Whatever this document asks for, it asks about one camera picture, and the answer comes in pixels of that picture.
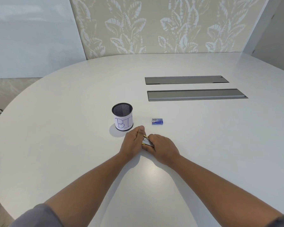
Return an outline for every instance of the cup rim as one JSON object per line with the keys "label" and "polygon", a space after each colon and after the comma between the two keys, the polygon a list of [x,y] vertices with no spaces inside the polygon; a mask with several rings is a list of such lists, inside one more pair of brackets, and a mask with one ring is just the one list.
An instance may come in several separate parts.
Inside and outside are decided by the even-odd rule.
{"label": "cup rim", "polygon": [[[130,110],[130,112],[129,112],[127,115],[118,116],[118,115],[115,115],[115,114],[114,114],[114,108],[115,108],[116,106],[120,105],[120,104],[127,104],[127,105],[130,106],[131,110]],[[132,107],[129,103],[117,103],[117,104],[114,105],[113,108],[111,109],[111,112],[112,112],[115,116],[118,116],[118,117],[125,117],[125,116],[128,116],[130,113],[132,113],[132,111],[133,111],[133,107]]]}

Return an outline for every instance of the table surface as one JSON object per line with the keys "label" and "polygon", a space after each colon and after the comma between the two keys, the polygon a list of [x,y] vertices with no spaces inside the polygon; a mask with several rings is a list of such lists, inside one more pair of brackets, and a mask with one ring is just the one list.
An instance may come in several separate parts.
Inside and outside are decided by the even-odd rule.
{"label": "table surface", "polygon": [[[146,85],[145,77],[222,75],[229,83]],[[248,99],[149,102],[148,90],[238,88]],[[17,218],[119,151],[112,106],[134,126],[284,212],[284,71],[241,53],[119,55],[56,71],[0,116],[0,202]],[[164,125],[152,126],[151,118]],[[219,226],[184,181],[141,151],[90,226]]]}

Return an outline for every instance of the left hand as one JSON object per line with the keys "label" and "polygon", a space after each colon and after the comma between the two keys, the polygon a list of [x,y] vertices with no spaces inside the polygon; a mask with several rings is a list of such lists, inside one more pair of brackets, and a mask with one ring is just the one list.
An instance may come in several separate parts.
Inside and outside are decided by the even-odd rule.
{"label": "left hand", "polygon": [[142,149],[142,141],[145,135],[144,126],[137,126],[126,133],[119,154],[131,160]]}

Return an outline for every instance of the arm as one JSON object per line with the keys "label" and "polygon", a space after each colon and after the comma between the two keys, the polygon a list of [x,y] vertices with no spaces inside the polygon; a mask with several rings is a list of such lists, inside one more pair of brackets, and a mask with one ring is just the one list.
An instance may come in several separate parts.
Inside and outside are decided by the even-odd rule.
{"label": "arm", "polygon": [[222,227],[264,227],[282,216],[252,194],[182,157],[170,139],[160,135],[148,138],[154,148],[142,148],[176,171]]}
{"label": "arm", "polygon": [[125,135],[120,152],[55,194],[45,203],[64,227],[86,227],[94,217],[121,169],[142,149],[144,127]]}

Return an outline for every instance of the black mesh cup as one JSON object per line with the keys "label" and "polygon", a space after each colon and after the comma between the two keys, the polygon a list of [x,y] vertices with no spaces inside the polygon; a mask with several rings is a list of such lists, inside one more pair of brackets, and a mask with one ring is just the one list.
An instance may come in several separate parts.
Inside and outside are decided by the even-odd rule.
{"label": "black mesh cup", "polygon": [[111,109],[115,115],[115,125],[120,131],[128,131],[133,127],[133,107],[129,103],[118,103]]}

